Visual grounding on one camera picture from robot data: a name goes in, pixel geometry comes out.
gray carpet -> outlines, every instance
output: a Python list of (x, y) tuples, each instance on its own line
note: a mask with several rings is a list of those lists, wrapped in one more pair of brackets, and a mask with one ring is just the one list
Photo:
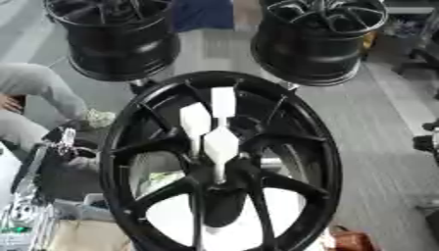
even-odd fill
[[(0, 6), (2, 62), (54, 65), (72, 89), (101, 110), (118, 112), (132, 97), (123, 84), (87, 79), (64, 60), (64, 33), (44, 20), (40, 1), (13, 0)], [(176, 63), (157, 78), (205, 70), (263, 73), (249, 52), (251, 32), (196, 30), (181, 35)], [(438, 246), (422, 215), (414, 209), (419, 197), (437, 193), (439, 170), (430, 156), (412, 149), (420, 125), (439, 115), (432, 99), (434, 75), (391, 72), (401, 60), (392, 39), (378, 43), (370, 61), (353, 80), (326, 88), (301, 87), (299, 95), (327, 122), (340, 147), (345, 184), (335, 222), (368, 232), (388, 251), (433, 251)], [(38, 98), (26, 114), (52, 127), (63, 118)]]

white foam block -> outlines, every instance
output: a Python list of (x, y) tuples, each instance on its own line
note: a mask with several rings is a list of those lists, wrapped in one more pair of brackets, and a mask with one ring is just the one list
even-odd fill
[(236, 113), (236, 96), (233, 87), (212, 88), (214, 118), (231, 118)]
[(180, 109), (180, 124), (191, 136), (201, 136), (211, 131), (212, 118), (201, 103), (195, 103)]
[(227, 127), (218, 127), (204, 137), (204, 151), (216, 164), (224, 165), (238, 154), (239, 139)]

shoe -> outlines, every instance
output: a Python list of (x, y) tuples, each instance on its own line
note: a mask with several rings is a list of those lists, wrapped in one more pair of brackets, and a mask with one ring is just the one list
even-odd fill
[(111, 125), (116, 118), (115, 113), (100, 112), (90, 109), (85, 115), (85, 119), (81, 121), (79, 130), (91, 130), (103, 128)]
[(66, 164), (67, 168), (99, 173), (99, 155), (95, 158), (76, 157)]

black wheel rim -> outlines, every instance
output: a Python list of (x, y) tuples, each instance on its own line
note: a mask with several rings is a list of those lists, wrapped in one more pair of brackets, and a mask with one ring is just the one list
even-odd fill
[[(246, 183), (244, 190), (252, 199), (263, 226), (263, 245), (249, 250), (303, 250), (321, 234), (338, 205), (342, 171), (336, 145), (324, 123), (299, 97), (267, 80), (238, 73), (203, 72), (177, 76), (149, 87), (123, 109), (106, 138), (101, 159), (102, 186), (116, 221), (139, 250), (202, 250), (199, 225), (203, 221), (203, 208), (206, 206), (205, 200), (202, 199), (203, 192), (206, 192), (205, 188), (212, 182), (206, 175), (210, 169), (199, 168), (198, 164), (187, 161), (184, 157), (189, 147), (187, 138), (177, 125), (169, 122), (157, 111), (162, 105), (166, 106), (171, 99), (181, 96), (187, 96), (192, 103), (202, 102), (210, 111), (206, 90), (219, 86), (234, 86), (238, 93), (238, 115), (240, 101), (250, 100), (250, 96), (266, 99), (272, 104), (265, 117), (259, 121), (261, 124), (258, 129), (252, 131), (250, 136), (246, 131), (240, 134), (240, 149), (250, 153), (251, 162), (239, 159), (233, 162), (237, 167), (233, 170), (239, 173), (237, 176), (242, 177)], [(300, 128), (301, 131), (291, 132), (287, 129), (287, 133), (279, 133), (283, 128), (269, 128), (274, 120), (278, 120), (280, 112), (293, 118), (292, 124), (287, 127)], [(161, 131), (158, 134), (161, 136), (151, 138), (148, 142), (126, 145), (127, 128), (132, 126), (132, 119), (142, 113), (156, 123)], [(259, 151), (265, 146), (277, 143), (300, 145), (315, 152), (314, 157), (322, 170), (321, 187), (255, 167)], [(120, 163), (135, 154), (152, 151), (175, 154), (187, 168), (186, 177), (136, 200), (127, 184), (129, 169), (122, 168)], [(272, 231), (262, 187), (294, 190), (307, 198), (307, 205), (299, 219), (278, 237), (275, 237)], [(192, 246), (173, 241), (147, 219), (139, 220), (139, 212), (144, 213), (153, 204), (184, 193), (190, 194), (196, 226)]]

person's leg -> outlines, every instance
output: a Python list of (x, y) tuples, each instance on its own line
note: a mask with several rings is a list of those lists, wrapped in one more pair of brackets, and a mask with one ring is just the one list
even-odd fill
[(1, 64), (0, 92), (7, 95), (43, 97), (66, 118), (83, 120), (85, 102), (75, 95), (63, 79), (51, 69), (32, 64)]
[(0, 110), (0, 139), (9, 141), (29, 152), (35, 143), (49, 132), (43, 126), (32, 122), (26, 117)]

